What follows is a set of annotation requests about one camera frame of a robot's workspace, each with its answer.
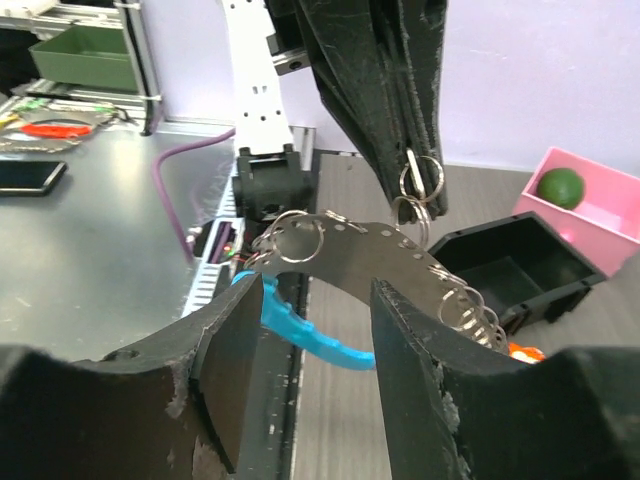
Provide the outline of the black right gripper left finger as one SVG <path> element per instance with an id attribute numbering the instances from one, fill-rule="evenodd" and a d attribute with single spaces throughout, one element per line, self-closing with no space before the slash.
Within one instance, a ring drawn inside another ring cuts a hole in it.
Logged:
<path id="1" fill-rule="evenodd" d="M 208 305 L 101 361 L 1 349 L 5 479 L 225 479 L 238 467 L 263 285 Z"/>

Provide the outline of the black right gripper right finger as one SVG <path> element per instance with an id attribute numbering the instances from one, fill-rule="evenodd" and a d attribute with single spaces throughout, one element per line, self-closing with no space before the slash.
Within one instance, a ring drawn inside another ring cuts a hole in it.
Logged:
<path id="1" fill-rule="evenodd" d="M 527 364 L 371 285 L 384 427 L 396 479 L 635 479 L 639 352 L 571 347 Z"/>

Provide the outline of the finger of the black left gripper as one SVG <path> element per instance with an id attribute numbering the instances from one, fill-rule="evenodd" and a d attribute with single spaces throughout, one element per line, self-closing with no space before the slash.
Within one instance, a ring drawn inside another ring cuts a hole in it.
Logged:
<path id="1" fill-rule="evenodd" d="M 297 1 L 296 18 L 326 109 L 376 174 L 389 200 L 429 200 L 401 114 L 383 1 Z"/>
<path id="2" fill-rule="evenodd" d="M 439 130 L 440 83 L 447 3 L 383 1 L 384 36 L 401 114 L 401 144 L 416 155 L 431 217 L 447 213 L 438 185 L 443 164 Z"/>

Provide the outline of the metal key organizer blue handle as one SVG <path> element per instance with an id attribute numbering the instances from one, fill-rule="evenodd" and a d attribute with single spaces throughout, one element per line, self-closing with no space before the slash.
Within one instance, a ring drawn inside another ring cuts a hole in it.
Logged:
<path id="1" fill-rule="evenodd" d="M 389 282 L 422 312 L 464 337 L 499 353 L 509 351 L 498 316 L 478 290 L 396 228 L 357 223 L 332 211 L 291 210 L 278 217 L 251 245 L 241 280 L 259 274 L 263 326 L 323 361 L 354 371 L 373 370 L 375 356 L 321 333 L 278 294 L 277 278 L 299 273 L 322 280 L 364 304 L 375 278 Z"/>

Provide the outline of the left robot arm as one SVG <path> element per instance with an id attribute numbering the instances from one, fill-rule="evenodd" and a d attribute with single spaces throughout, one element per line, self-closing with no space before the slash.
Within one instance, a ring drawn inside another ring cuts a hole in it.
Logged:
<path id="1" fill-rule="evenodd" d="M 324 107 L 389 200 L 448 209 L 438 128 L 444 1 L 227 1 L 241 216 L 265 223 L 310 197 L 269 40 L 300 42 Z"/>

